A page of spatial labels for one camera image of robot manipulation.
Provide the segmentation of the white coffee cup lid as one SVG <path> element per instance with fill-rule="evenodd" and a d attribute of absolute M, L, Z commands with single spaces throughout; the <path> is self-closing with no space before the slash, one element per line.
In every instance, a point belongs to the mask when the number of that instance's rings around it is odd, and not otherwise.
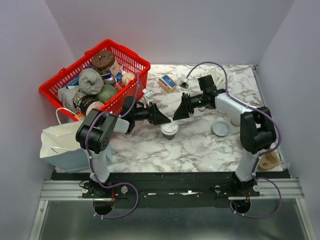
<path fill-rule="evenodd" d="M 170 117 L 169 120 L 169 123 L 165 123 L 160 126 L 160 130 L 165 135 L 174 135 L 179 129 L 179 124 L 173 120 L 172 117 Z"/>

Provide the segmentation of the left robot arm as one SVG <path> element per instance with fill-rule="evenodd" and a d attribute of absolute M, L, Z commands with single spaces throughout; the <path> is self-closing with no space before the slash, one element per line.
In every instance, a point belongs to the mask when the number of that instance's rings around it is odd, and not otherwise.
<path fill-rule="evenodd" d="M 144 105 L 135 97 L 128 96 L 124 99 L 120 116 L 92 109 L 78 128 L 75 139 L 87 152 L 90 178 L 96 182 L 93 191 L 99 197 L 107 197 L 111 191 L 111 185 L 106 182 L 110 175 L 106 149 L 113 134 L 129 134 L 136 126 L 136 121 L 142 120 L 147 120 L 152 125 L 171 122 L 161 113 L 156 104 Z"/>

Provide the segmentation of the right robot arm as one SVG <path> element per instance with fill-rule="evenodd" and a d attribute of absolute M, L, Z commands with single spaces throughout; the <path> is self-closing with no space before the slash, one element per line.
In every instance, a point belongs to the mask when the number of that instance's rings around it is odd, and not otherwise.
<path fill-rule="evenodd" d="M 230 183 L 230 191 L 241 196 L 248 190 L 248 181 L 254 178 L 261 156 L 276 141 L 276 130 L 270 110 L 253 107 L 229 96 L 225 89 L 217 89 L 211 75 L 198 78 L 201 94 L 191 96 L 183 93 L 181 103 L 174 112 L 173 120 L 187 119 L 200 107 L 212 107 L 224 111 L 240 127 L 239 137 L 243 147 L 242 156 Z"/>

